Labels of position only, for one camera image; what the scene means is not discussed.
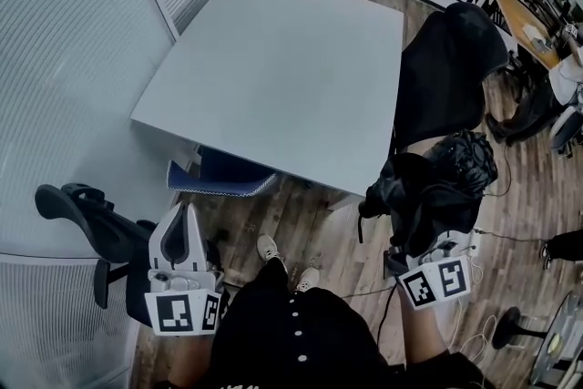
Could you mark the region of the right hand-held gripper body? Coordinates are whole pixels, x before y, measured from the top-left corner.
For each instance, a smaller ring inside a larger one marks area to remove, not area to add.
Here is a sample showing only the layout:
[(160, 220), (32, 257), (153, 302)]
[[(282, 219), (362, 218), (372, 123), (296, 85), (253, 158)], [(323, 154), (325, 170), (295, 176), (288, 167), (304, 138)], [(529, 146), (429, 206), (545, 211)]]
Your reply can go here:
[(446, 231), (418, 257), (392, 246), (384, 252), (384, 277), (394, 277), (415, 310), (450, 302), (471, 292), (461, 232)]

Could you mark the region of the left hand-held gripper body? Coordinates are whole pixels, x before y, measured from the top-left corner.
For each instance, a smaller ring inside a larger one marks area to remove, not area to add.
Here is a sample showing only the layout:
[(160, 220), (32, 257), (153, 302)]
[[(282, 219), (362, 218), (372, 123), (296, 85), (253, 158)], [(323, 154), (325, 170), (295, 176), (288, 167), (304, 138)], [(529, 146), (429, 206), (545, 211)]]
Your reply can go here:
[(216, 333), (224, 292), (221, 271), (148, 271), (145, 294), (157, 336), (205, 336)]

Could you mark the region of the black umbrella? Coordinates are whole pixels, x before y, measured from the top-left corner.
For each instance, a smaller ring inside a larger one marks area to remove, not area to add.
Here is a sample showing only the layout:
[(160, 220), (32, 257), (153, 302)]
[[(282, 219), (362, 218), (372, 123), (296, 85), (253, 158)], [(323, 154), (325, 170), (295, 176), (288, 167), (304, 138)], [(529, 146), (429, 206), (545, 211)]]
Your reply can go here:
[(391, 218), (391, 245), (420, 257), (439, 235), (473, 229), (485, 190), (498, 178), (486, 135), (463, 130), (435, 143), (425, 154), (389, 157), (359, 204), (359, 219)]

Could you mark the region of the person's right forearm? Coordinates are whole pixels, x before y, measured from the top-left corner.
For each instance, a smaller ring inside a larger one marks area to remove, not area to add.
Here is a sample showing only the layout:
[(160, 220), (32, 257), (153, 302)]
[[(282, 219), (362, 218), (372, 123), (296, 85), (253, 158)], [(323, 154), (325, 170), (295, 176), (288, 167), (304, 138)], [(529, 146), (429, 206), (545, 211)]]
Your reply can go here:
[(438, 328), (435, 312), (431, 308), (416, 311), (404, 288), (397, 286), (404, 334), (404, 351), (407, 364), (426, 362), (445, 353), (447, 347)]

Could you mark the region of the person's left forearm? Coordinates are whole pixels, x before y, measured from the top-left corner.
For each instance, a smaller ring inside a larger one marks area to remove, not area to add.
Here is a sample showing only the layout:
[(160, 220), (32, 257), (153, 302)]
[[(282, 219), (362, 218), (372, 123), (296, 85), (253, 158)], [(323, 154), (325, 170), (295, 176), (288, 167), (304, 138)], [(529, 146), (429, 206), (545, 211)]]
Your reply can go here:
[(169, 381), (182, 388), (194, 386), (210, 367), (211, 335), (179, 337)]

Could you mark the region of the black mesh office chair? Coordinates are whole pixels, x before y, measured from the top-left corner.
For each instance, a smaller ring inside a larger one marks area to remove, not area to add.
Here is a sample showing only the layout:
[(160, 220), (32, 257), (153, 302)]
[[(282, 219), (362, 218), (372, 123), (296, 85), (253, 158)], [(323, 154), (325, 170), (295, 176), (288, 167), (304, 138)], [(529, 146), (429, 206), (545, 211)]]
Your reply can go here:
[[(148, 271), (152, 269), (148, 242), (159, 222), (132, 221), (121, 216), (103, 191), (86, 184), (68, 183), (60, 188), (41, 185), (36, 189), (35, 204), (43, 218), (69, 220), (85, 234), (98, 256), (93, 279), (96, 305), (106, 309), (110, 284), (124, 279), (128, 316), (152, 329), (145, 301), (145, 294), (150, 291)], [(215, 240), (206, 238), (206, 247), (209, 271), (224, 273)], [(220, 315), (229, 298), (224, 289)]]

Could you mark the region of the person's white left shoe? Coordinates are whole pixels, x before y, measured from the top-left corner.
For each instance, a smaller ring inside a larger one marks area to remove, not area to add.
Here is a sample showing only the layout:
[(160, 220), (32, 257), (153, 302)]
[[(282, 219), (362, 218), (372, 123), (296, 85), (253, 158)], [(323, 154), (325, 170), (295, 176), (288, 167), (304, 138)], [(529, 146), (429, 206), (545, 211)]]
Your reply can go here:
[(256, 243), (257, 251), (261, 259), (267, 263), (271, 259), (279, 259), (280, 254), (277, 248), (277, 244), (274, 239), (269, 235), (263, 234), (257, 239)]

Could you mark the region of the person's white shoe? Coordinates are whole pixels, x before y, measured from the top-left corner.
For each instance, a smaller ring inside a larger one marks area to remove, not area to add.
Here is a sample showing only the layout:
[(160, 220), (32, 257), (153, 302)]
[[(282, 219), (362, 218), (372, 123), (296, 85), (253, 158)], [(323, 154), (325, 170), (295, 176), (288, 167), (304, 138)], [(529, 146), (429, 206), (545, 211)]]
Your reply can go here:
[(257, 251), (261, 259), (267, 263), (271, 259), (279, 259), (280, 254), (277, 248), (277, 244), (274, 239), (269, 235), (263, 234), (257, 239), (256, 243)]
[(294, 293), (307, 292), (315, 288), (320, 280), (320, 271), (314, 267), (309, 267), (303, 271), (297, 282)]

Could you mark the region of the blue fabric chair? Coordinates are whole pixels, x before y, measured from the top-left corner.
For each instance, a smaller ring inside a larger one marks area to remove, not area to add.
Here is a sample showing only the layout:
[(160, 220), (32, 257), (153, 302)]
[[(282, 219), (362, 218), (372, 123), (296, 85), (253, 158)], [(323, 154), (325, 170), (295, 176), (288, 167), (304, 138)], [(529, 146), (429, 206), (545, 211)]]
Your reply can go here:
[(279, 174), (261, 164), (202, 147), (199, 173), (190, 175), (176, 161), (167, 170), (167, 188), (184, 193), (249, 198), (271, 189)]

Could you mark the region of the person's white right shoe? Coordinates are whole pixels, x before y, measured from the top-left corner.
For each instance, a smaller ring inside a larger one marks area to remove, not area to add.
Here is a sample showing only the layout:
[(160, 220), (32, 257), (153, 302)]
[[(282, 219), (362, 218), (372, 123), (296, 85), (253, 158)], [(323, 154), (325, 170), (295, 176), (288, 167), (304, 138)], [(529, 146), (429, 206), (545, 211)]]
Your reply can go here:
[(294, 293), (307, 292), (315, 288), (320, 280), (320, 271), (314, 267), (309, 267), (303, 271), (297, 282)]

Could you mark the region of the round glass side table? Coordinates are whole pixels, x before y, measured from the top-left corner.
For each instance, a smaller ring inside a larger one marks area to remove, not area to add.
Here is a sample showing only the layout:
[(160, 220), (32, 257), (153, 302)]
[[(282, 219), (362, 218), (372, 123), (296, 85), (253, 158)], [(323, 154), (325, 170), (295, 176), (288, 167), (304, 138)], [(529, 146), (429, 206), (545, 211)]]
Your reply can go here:
[(531, 385), (541, 382), (543, 376), (559, 361), (577, 321), (580, 303), (580, 296), (569, 292), (560, 304), (533, 363), (529, 376)]

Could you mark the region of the person's black buttoned clothing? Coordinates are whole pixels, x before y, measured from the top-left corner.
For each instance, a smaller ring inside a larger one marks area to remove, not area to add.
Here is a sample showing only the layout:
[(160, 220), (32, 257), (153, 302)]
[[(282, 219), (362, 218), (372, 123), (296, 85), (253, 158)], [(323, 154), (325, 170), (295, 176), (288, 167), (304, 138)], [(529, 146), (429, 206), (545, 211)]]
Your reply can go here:
[(210, 367), (192, 387), (154, 389), (495, 389), (462, 353), (396, 370), (363, 319), (334, 293), (288, 289), (271, 259), (235, 295), (213, 337)]

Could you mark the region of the white table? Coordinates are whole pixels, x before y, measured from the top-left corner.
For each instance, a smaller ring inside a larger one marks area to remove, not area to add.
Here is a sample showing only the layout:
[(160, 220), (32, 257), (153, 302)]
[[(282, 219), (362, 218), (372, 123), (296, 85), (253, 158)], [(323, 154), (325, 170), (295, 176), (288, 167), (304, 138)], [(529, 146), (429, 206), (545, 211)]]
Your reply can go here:
[(131, 117), (360, 199), (389, 153), (403, 37), (368, 0), (209, 0)]

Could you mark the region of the grey backpack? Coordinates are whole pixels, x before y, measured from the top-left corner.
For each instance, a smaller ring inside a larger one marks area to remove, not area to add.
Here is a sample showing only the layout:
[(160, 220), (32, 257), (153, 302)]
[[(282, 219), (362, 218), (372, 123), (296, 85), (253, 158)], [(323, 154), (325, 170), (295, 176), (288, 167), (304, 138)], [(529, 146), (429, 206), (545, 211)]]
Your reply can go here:
[(567, 107), (550, 130), (550, 147), (560, 152), (583, 128), (583, 111), (578, 107)]

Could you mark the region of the black high-back office chair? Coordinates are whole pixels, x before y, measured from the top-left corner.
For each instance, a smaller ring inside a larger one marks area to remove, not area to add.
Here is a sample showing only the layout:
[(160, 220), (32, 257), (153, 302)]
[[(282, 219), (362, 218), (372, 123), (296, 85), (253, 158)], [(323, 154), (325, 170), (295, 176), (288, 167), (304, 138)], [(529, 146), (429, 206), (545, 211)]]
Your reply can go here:
[(481, 7), (457, 2), (429, 15), (402, 53), (390, 152), (476, 128), (485, 114), (483, 82), (508, 62)]

